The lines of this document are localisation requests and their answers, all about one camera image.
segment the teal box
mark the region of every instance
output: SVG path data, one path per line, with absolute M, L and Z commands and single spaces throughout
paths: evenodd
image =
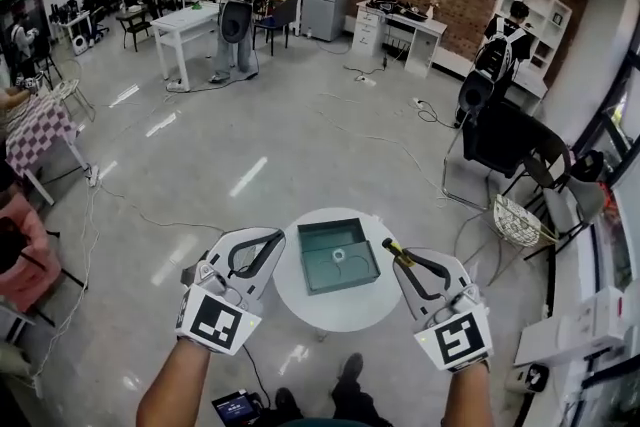
M 298 226 L 309 295 L 373 283 L 380 276 L 359 219 Z

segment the checkered tablecloth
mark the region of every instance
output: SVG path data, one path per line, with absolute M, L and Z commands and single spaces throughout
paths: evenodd
M 49 93 L 32 96 L 29 105 L 9 122 L 7 163 L 22 176 L 58 137 L 74 141 L 77 128 Z

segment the pink chair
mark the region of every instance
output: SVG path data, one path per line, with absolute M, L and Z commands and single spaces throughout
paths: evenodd
M 14 303 L 20 312 L 26 312 L 49 290 L 60 272 L 79 286 L 84 283 L 65 271 L 55 252 L 49 247 L 48 235 L 60 237 L 60 233 L 48 232 L 38 213 L 21 194 L 0 209 L 0 218 L 8 217 L 16 224 L 20 232 L 27 237 L 28 245 L 22 255 L 9 270 L 0 274 L 0 295 Z M 45 321 L 54 326 L 51 319 L 35 309 Z

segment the round white table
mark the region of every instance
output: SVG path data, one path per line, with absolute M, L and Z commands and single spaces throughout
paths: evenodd
M 298 225 L 356 217 L 371 243 L 380 277 L 366 285 L 309 295 L 302 269 Z M 382 247 L 382 241 L 393 235 L 380 221 L 349 208 L 323 208 L 297 219 L 285 230 L 285 236 L 287 243 L 273 279 L 287 307 L 307 324 L 324 331 L 358 331 L 380 322 L 398 304 L 401 290 L 393 273 L 393 257 Z

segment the small screen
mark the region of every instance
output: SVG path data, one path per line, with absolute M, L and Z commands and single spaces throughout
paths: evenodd
M 253 406 L 245 395 L 214 405 L 225 425 L 237 425 L 256 417 Z

